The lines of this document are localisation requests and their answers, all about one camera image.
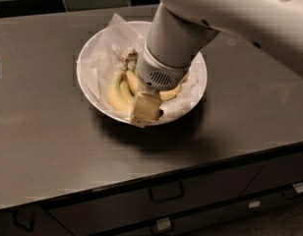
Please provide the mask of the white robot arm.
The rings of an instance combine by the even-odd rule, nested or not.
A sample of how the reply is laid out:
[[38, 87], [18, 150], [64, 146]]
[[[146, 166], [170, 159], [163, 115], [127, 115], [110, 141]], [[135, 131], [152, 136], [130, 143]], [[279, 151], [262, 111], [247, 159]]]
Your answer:
[[139, 55], [130, 123], [158, 117], [160, 93], [182, 81], [219, 32], [234, 33], [303, 78], [303, 0], [159, 0]]

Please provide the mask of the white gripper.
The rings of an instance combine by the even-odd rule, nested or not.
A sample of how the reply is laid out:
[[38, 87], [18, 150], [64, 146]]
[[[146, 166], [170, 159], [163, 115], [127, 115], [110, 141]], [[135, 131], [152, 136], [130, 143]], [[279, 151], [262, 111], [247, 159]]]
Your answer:
[[[189, 72], [190, 64], [176, 68], [158, 61], [146, 44], [138, 58], [137, 74], [142, 84], [148, 89], [166, 91], [175, 89]], [[136, 93], [130, 123], [136, 127], [145, 128], [150, 122], [157, 121], [162, 110], [162, 100], [159, 94], [139, 90]]]

